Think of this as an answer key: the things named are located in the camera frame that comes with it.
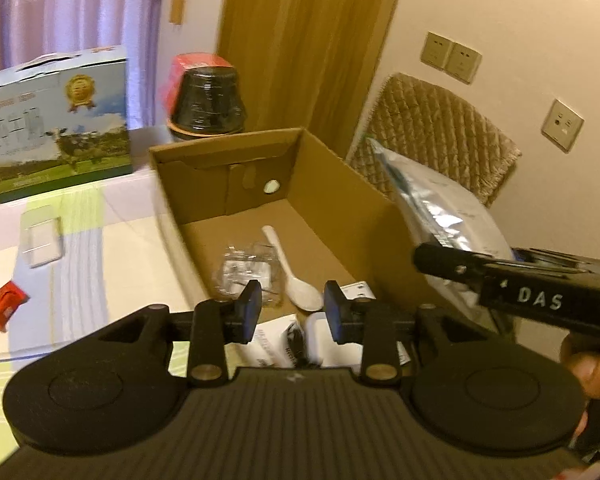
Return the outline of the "person's right hand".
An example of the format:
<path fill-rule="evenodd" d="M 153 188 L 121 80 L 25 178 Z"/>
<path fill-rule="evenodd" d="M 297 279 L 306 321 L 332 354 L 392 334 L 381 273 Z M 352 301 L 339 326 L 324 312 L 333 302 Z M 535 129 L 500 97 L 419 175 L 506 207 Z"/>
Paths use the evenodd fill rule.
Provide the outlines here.
<path fill-rule="evenodd" d="M 600 400 L 600 352 L 585 336 L 571 333 L 565 336 L 559 359 L 578 378 L 588 400 Z"/>

